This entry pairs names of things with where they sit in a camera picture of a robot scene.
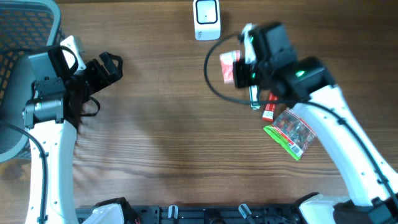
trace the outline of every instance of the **wooden surface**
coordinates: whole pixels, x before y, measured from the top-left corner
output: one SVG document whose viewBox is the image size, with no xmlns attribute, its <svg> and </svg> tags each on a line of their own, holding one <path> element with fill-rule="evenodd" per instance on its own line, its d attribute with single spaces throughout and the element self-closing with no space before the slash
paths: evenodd
<svg viewBox="0 0 398 224">
<path fill-rule="evenodd" d="M 81 37 L 86 60 L 103 51 L 124 59 L 124 77 L 96 94 L 101 111 L 84 118 L 73 161 L 75 205 L 125 196 L 133 205 L 293 202 L 310 192 L 347 194 L 316 142 L 300 161 L 262 128 L 259 111 L 215 97 L 203 79 L 214 42 L 194 38 L 192 2 L 61 4 L 66 34 Z M 398 168 L 398 7 L 392 1 L 223 1 L 223 35 L 245 23 L 286 24 L 300 57 L 324 60 L 381 154 Z M 218 54 L 215 86 L 222 82 Z M 93 110 L 93 105 L 85 107 Z M 29 161 L 0 166 L 0 223 L 22 223 Z"/>
</svg>

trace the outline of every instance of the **wooden table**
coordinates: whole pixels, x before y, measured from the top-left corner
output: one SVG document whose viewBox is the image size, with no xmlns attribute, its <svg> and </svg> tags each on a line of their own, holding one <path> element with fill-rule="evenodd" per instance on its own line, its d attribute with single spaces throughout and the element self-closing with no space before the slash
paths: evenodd
<svg viewBox="0 0 398 224">
<path fill-rule="evenodd" d="M 101 111 L 84 118 L 73 161 L 76 207 L 125 196 L 133 205 L 293 202 L 310 192 L 347 194 L 319 142 L 295 161 L 262 128 L 260 111 L 214 96 L 203 61 L 214 42 L 194 38 L 192 2 L 61 4 L 66 34 L 84 59 L 124 59 L 123 79 L 97 93 Z M 398 15 L 387 1 L 222 1 L 223 35 L 248 22 L 282 21 L 300 58 L 324 60 L 381 154 L 398 168 Z M 218 54 L 212 82 L 223 93 Z M 93 110 L 89 104 L 86 110 Z M 22 223 L 29 161 L 1 165 L 0 223 Z"/>
</svg>

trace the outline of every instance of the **plastic bin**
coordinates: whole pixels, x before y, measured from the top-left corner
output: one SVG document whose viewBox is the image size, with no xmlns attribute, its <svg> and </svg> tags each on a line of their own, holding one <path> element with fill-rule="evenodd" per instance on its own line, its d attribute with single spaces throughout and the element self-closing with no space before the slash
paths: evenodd
<svg viewBox="0 0 398 224">
<path fill-rule="evenodd" d="M 26 82 L 26 71 L 15 71 L 18 70 L 16 67 L 21 67 L 17 66 L 19 61 L 26 58 L 25 52 L 16 49 L 38 49 L 59 44 L 65 38 L 60 23 L 61 12 L 51 0 L 0 1 L 1 120 L 24 129 L 21 114 L 24 104 L 12 101 L 21 98 L 21 92 L 31 92 L 31 89 L 28 87 L 26 90 L 26 85 L 21 84 Z M 5 50 L 13 51 L 2 54 Z M 30 159 L 28 139 L 16 131 L 0 127 L 0 162 L 13 157 Z"/>
</svg>

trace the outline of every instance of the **blue plastic basket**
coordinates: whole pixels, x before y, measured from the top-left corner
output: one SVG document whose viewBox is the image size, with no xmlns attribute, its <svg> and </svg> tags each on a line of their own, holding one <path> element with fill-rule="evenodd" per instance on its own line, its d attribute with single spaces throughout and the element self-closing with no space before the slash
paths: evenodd
<svg viewBox="0 0 398 224">
<path fill-rule="evenodd" d="M 51 0 L 0 1 L 0 52 L 59 44 L 65 38 L 60 23 L 61 12 Z M 2 100 L 8 94 L 7 85 L 13 76 L 13 68 L 24 54 L 25 52 L 18 51 L 0 54 L 0 116 L 8 110 L 5 106 L 2 107 Z M 22 119 L 6 121 L 24 128 Z M 0 162 L 12 157 L 30 159 L 27 140 L 15 131 L 1 128 Z"/>
</svg>

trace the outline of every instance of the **green light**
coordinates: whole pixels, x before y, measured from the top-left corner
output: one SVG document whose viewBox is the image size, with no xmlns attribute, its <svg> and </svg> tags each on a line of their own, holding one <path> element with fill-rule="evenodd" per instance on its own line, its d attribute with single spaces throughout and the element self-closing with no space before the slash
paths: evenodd
<svg viewBox="0 0 398 224">
<path fill-rule="evenodd" d="M 297 77 L 301 77 L 302 75 L 304 75 L 304 71 L 303 70 L 301 70 L 301 71 L 298 71 L 298 72 L 296 72 L 296 76 Z"/>
</svg>

